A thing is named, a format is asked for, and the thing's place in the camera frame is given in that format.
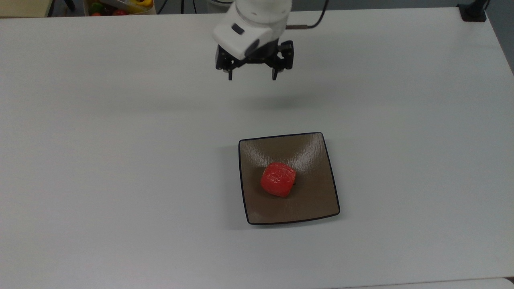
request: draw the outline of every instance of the gray background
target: gray background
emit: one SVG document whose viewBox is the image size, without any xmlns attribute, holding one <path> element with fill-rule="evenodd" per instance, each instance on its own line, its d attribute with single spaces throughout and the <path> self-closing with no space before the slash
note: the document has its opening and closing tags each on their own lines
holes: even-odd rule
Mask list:
<svg viewBox="0 0 514 289">
<path fill-rule="evenodd" d="M 154 0 L 157 10 L 164 0 Z M 198 13 L 207 13 L 206 0 L 195 0 Z M 83 16 L 82 1 L 74 0 L 77 10 L 67 10 L 63 0 L 56 0 L 54 16 Z M 331 0 L 329 10 L 386 9 L 386 8 L 423 8 L 455 7 L 458 3 L 471 3 L 470 0 Z M 293 0 L 293 11 L 321 10 L 324 0 Z M 179 14 L 180 0 L 168 0 L 161 14 Z M 194 13 L 193 0 L 185 0 L 185 13 Z M 514 0 L 491 0 L 487 9 L 489 20 L 514 71 Z"/>
</svg>

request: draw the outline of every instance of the brown plate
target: brown plate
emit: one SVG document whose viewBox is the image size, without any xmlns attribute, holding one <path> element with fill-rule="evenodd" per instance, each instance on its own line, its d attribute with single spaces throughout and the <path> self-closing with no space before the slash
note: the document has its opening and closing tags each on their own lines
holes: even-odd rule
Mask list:
<svg viewBox="0 0 514 289">
<path fill-rule="evenodd" d="M 271 162 L 296 170 L 295 185 L 285 198 L 264 191 L 260 181 Z M 317 220 L 339 214 L 339 200 L 322 133 L 239 141 L 239 170 L 246 220 L 252 225 Z"/>
</svg>

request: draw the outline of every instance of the red food item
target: red food item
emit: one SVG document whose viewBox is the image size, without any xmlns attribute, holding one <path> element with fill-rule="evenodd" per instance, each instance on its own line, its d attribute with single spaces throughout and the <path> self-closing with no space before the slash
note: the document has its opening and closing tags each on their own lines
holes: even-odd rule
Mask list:
<svg viewBox="0 0 514 289">
<path fill-rule="evenodd" d="M 128 15 L 129 13 L 125 10 L 121 10 L 121 9 L 118 9 L 118 10 L 115 10 L 113 12 L 113 16 L 120 16 L 120 15 Z"/>
<path fill-rule="evenodd" d="M 272 162 L 261 177 L 262 188 L 275 196 L 287 197 L 295 183 L 296 171 L 281 162 Z"/>
</svg>

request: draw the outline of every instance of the black stand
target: black stand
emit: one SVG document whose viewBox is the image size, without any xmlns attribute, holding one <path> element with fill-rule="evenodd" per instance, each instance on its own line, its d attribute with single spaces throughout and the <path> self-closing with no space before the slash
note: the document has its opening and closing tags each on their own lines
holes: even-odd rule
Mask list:
<svg viewBox="0 0 514 289">
<path fill-rule="evenodd" d="M 487 19 L 484 10 L 486 2 L 487 0 L 475 0 L 469 5 L 457 4 L 462 20 L 466 22 L 485 22 Z"/>
<path fill-rule="evenodd" d="M 75 3 L 73 3 L 73 0 L 64 0 L 64 2 L 71 11 L 75 11 Z"/>
<path fill-rule="evenodd" d="M 232 80 L 232 72 L 234 69 L 247 63 L 265 63 L 272 68 L 271 78 L 276 80 L 279 72 L 282 72 L 284 69 L 292 68 L 294 57 L 295 49 L 291 40 L 283 42 L 280 45 L 278 45 L 278 40 L 270 42 L 250 53 L 248 57 L 243 60 L 235 58 L 218 45 L 218 50 L 216 51 L 216 69 L 222 69 L 224 72 L 228 73 L 228 80 Z"/>
</svg>

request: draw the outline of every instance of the cable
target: cable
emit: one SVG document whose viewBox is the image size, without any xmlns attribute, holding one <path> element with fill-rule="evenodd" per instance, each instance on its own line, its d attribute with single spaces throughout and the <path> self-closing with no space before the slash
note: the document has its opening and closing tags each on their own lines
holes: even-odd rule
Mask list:
<svg viewBox="0 0 514 289">
<path fill-rule="evenodd" d="M 159 9 L 159 12 L 157 12 L 157 14 L 161 13 L 162 9 L 164 8 L 164 6 L 166 5 L 167 2 L 168 2 L 168 0 L 164 0 L 164 4 L 162 4 L 161 9 Z"/>
<path fill-rule="evenodd" d="M 320 18 L 314 25 L 287 25 L 286 29 L 313 29 L 314 27 L 318 26 L 321 23 L 321 20 L 323 19 L 323 16 L 325 16 L 326 7 L 328 6 L 328 1 L 325 0 L 325 5 L 323 6 L 323 10 L 321 11 Z"/>
</svg>

